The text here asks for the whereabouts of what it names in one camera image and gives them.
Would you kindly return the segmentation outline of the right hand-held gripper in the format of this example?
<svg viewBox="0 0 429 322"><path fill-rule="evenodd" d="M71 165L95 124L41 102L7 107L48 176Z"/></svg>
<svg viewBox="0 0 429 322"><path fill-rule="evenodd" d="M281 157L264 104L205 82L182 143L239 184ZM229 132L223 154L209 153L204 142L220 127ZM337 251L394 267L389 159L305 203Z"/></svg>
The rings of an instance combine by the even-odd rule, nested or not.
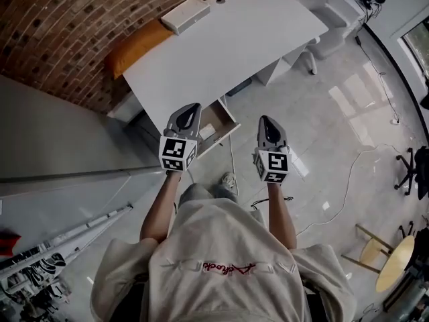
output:
<svg viewBox="0 0 429 322"><path fill-rule="evenodd" d="M289 173L290 147L285 129L273 118L259 118L253 163L262 182L281 184Z"/></svg>

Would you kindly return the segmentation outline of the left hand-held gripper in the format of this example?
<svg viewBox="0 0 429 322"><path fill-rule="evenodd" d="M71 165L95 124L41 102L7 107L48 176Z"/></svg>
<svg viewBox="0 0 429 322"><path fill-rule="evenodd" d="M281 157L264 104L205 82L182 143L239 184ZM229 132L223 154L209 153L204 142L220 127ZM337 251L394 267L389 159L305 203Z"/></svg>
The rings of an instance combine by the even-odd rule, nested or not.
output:
<svg viewBox="0 0 429 322"><path fill-rule="evenodd" d="M186 172L198 150L202 107L188 104L171 114L160 138L159 160L164 170Z"/></svg>

